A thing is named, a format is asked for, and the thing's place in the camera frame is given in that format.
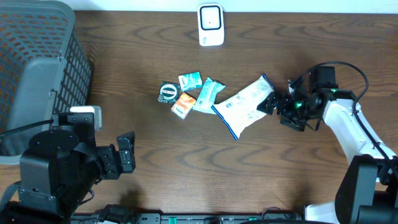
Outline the teal white snack packet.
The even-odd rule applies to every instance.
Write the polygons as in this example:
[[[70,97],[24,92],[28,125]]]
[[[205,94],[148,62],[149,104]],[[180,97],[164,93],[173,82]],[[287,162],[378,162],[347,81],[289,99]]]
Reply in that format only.
[[[195,105],[193,106],[193,110],[202,113],[215,114],[211,107],[215,103],[217,94],[224,88],[225,86],[223,84],[208,77],[201,89]]]

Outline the small orange candy box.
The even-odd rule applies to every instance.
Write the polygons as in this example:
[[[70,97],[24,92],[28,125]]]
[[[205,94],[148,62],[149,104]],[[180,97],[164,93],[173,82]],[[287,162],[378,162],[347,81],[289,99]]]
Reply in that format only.
[[[171,107],[171,112],[181,119],[185,119],[196,103],[196,99],[187,93],[182,93]]]

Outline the small teal candy box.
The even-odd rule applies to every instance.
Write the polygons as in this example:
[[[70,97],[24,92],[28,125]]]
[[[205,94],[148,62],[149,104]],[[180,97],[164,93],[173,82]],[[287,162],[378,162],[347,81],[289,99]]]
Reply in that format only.
[[[180,88],[183,92],[201,88],[203,81],[200,72],[187,73],[178,77]]]

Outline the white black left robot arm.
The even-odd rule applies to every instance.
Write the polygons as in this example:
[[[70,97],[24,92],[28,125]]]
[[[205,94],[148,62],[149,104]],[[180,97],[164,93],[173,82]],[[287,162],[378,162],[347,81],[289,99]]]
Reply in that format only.
[[[70,223],[94,185],[136,168],[134,132],[97,146],[94,113],[53,114],[48,123],[20,158],[21,180],[2,196],[1,223]]]

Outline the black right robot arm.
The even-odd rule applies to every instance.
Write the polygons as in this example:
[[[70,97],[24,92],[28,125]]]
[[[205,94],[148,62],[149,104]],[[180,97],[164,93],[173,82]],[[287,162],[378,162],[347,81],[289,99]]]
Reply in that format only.
[[[397,155],[363,115],[360,97],[336,83],[336,62],[309,68],[289,83],[285,95],[272,91],[257,110],[277,113],[281,124],[304,131],[308,121],[325,123],[334,133],[349,167],[332,202],[307,205],[306,222],[397,223]]]

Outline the white barcode scanner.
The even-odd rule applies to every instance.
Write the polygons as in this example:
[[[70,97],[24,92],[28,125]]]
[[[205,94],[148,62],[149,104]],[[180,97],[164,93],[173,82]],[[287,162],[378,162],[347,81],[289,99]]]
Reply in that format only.
[[[224,19],[221,5],[202,4],[197,10],[198,40],[202,47],[219,46],[224,43]]]

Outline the dark grey plastic basket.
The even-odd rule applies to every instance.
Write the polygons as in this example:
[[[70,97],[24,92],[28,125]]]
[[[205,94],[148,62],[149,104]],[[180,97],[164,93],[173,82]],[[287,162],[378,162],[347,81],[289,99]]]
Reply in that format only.
[[[87,104],[93,70],[60,1],[1,1],[1,131]]]

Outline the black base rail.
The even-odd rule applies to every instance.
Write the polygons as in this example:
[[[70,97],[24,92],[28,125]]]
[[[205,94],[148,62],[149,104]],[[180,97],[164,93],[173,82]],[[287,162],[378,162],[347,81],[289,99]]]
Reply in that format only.
[[[194,214],[160,214],[160,213],[132,213],[128,215],[100,215],[78,214],[72,216],[70,223],[91,224],[91,223],[164,223],[164,224],[204,224],[204,223],[242,223],[253,220],[302,220],[302,216],[295,212],[282,213],[277,211],[261,214],[217,214],[217,215],[194,215]]]

